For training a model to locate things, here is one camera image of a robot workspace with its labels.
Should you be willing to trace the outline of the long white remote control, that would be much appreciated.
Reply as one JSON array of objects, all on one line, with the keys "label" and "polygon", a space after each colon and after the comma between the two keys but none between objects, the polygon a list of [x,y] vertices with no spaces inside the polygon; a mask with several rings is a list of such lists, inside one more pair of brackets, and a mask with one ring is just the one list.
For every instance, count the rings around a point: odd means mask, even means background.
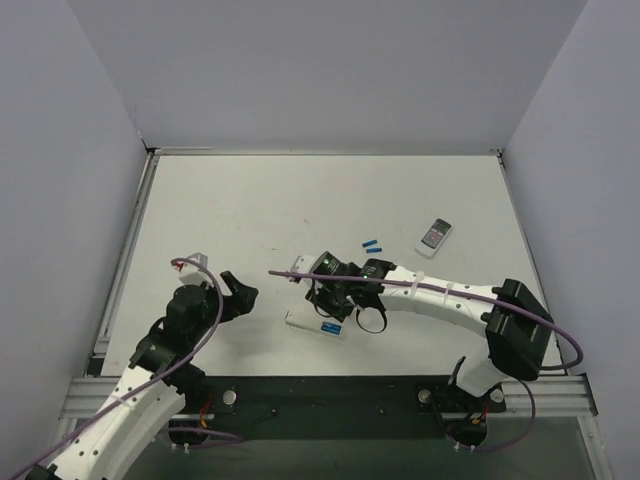
[{"label": "long white remote control", "polygon": [[[320,315],[317,315],[314,312],[290,310],[287,312],[284,322],[286,325],[290,327],[301,329],[311,333],[325,335],[331,338],[341,338],[344,334],[343,326],[339,321],[332,318],[324,318]],[[332,335],[332,334],[323,332],[321,330],[321,325],[323,323],[341,325],[342,326],[341,334]]]}]

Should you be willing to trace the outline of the small grey remote control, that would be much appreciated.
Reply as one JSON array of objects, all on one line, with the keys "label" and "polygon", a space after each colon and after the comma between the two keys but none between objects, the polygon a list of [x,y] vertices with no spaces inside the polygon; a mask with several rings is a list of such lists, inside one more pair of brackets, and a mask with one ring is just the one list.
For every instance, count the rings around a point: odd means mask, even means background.
[{"label": "small grey remote control", "polygon": [[450,235],[452,228],[446,220],[435,219],[416,244],[416,252],[425,258],[433,258]]}]

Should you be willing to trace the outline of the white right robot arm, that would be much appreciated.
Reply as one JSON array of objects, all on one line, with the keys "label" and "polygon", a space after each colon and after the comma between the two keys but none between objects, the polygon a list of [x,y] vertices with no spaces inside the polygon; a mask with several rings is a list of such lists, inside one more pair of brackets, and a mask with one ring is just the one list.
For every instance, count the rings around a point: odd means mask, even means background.
[{"label": "white right robot arm", "polygon": [[474,397],[486,395],[508,377],[538,379],[551,337],[541,320],[548,311],[522,282],[469,285],[428,277],[390,261],[344,263],[328,251],[300,256],[294,269],[304,274],[306,300],[321,316],[354,321],[380,334],[392,313],[412,313],[470,331],[484,341],[456,362],[451,384]]}]

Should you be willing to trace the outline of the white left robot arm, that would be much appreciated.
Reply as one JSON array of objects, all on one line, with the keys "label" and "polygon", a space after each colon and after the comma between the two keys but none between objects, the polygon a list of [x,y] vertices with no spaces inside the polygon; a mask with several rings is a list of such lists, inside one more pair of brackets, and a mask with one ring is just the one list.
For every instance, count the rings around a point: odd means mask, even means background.
[{"label": "white left robot arm", "polygon": [[98,411],[15,478],[123,478],[174,415],[202,405],[205,374],[193,357],[220,324],[250,313],[258,295],[229,271],[183,278]]}]

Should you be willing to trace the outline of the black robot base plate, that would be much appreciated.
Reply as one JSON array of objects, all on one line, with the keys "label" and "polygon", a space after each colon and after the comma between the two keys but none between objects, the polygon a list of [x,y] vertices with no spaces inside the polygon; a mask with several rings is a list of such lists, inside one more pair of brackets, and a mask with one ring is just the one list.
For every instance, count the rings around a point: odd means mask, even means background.
[{"label": "black robot base plate", "polygon": [[475,397],[447,375],[206,376],[191,372],[160,427],[176,443],[208,440],[412,440],[487,435],[500,386]]}]

